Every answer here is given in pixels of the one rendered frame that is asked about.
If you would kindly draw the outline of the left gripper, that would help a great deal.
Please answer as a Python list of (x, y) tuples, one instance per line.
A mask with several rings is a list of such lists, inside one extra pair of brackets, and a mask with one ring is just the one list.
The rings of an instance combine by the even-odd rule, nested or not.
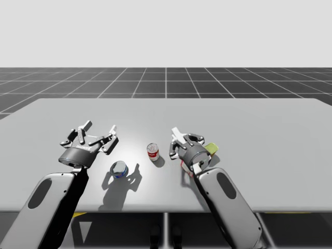
[(109, 155), (119, 142), (116, 134), (117, 126), (113, 125), (109, 133), (95, 137), (94, 140), (85, 143), (86, 132), (91, 128), (92, 122), (88, 120), (77, 129), (71, 129), (65, 140), (60, 145), (65, 148), (58, 161), (64, 165), (77, 168), (90, 168), (99, 152)]

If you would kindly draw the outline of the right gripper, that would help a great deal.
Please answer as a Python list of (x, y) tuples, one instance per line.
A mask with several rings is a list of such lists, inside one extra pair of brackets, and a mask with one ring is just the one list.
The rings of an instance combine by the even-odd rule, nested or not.
[(172, 128), (169, 157), (171, 159), (180, 158), (191, 168), (194, 164), (202, 161), (203, 163), (200, 165), (200, 168), (204, 170), (211, 162), (211, 155), (204, 148), (204, 143), (203, 136), (194, 133), (184, 134), (177, 127), (174, 127)]

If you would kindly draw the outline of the blue flat can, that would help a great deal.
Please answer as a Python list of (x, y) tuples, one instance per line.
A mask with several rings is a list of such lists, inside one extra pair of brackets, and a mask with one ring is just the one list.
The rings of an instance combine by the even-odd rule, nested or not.
[(116, 161), (110, 168), (110, 173), (114, 178), (121, 178), (126, 175), (128, 167), (123, 161)]

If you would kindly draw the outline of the red and white carton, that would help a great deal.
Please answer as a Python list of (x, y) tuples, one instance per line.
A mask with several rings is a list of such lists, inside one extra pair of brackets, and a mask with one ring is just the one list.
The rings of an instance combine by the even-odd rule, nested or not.
[(182, 160), (181, 161), (181, 167), (182, 169), (190, 176), (190, 177), (193, 177), (194, 175), (194, 171), (191, 167), (187, 166), (184, 161)]

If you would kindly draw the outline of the red and white can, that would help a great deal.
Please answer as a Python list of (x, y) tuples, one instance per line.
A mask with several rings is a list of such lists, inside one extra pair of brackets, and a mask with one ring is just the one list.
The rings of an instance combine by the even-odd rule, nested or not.
[(159, 148), (156, 143), (150, 143), (147, 145), (147, 153), (151, 161), (156, 161), (159, 158)]

